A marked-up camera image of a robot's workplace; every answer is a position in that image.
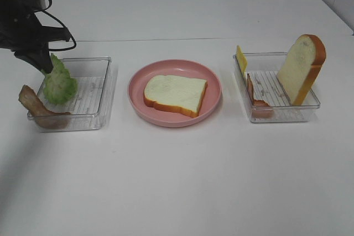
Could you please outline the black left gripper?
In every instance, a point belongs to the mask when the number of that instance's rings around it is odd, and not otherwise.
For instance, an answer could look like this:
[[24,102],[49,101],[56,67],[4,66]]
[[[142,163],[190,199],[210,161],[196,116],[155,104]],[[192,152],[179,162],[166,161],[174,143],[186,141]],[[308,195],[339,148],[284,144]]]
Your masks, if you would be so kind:
[[[47,9],[52,0],[45,0]],[[68,28],[46,10],[33,11],[21,0],[1,0],[1,48],[15,51],[14,56],[49,74],[53,63],[49,53],[52,41],[69,41]],[[61,26],[44,26],[36,14],[42,12]]]

